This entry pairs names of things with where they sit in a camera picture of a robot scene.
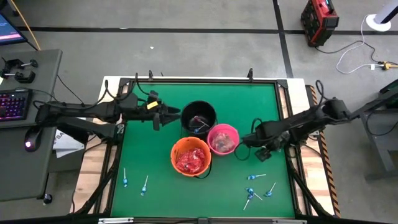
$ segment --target black bucket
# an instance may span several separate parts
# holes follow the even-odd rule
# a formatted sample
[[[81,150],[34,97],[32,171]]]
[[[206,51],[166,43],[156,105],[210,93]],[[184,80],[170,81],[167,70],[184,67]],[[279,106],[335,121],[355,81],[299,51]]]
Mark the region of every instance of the black bucket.
[[[214,108],[209,103],[201,100],[189,103],[181,112],[182,128],[190,136],[195,136],[205,141],[210,129],[215,126],[216,120],[217,115]]]

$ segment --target white lamp base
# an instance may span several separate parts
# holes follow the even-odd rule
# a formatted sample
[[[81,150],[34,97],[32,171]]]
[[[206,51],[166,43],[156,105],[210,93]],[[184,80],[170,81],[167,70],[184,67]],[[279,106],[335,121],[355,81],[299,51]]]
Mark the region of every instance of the white lamp base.
[[[377,24],[374,21],[374,18],[376,17],[375,14],[371,14],[368,15],[366,17],[366,23],[368,24],[368,26],[376,31],[380,31],[380,32],[385,32],[387,30],[389,30],[391,28],[391,22],[385,23],[385,24]]]

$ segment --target yellow label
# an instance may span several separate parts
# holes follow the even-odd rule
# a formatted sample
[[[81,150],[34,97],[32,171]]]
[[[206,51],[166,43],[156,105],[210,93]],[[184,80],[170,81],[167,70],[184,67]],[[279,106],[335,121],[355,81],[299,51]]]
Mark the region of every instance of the yellow label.
[[[152,102],[152,103],[149,103],[149,104],[147,105],[147,109],[150,110],[151,108],[154,108],[154,107],[157,106],[157,105],[158,105],[157,101]]]

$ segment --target orange bucket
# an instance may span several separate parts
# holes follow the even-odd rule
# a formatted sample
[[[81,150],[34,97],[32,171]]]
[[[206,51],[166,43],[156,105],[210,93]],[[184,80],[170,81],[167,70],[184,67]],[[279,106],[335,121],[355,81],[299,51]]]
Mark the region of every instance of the orange bucket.
[[[177,159],[184,152],[187,152],[187,151],[189,151],[191,149],[194,149],[194,148],[202,149],[203,153],[205,154],[205,164],[204,164],[203,170],[198,172],[198,173],[196,173],[196,174],[188,174],[188,173],[180,171],[177,168],[177,165],[176,165]],[[200,140],[200,139],[198,139],[196,137],[181,138],[180,140],[178,140],[174,144],[170,156],[171,156],[171,159],[172,159],[172,165],[173,165],[174,169],[177,172],[181,173],[182,175],[186,175],[187,177],[194,177],[194,176],[201,175],[202,173],[204,173],[207,170],[207,168],[209,168],[209,165],[210,165],[210,162],[211,162],[211,153],[210,153],[210,149],[209,149],[208,145],[204,141],[202,141],[202,140]]]

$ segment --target computer mouse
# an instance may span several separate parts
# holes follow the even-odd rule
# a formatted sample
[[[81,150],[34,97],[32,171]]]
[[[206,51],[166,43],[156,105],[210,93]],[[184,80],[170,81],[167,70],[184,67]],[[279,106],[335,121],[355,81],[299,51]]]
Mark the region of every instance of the computer mouse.
[[[43,129],[38,126],[29,128],[25,135],[25,150],[34,152],[40,147]]]

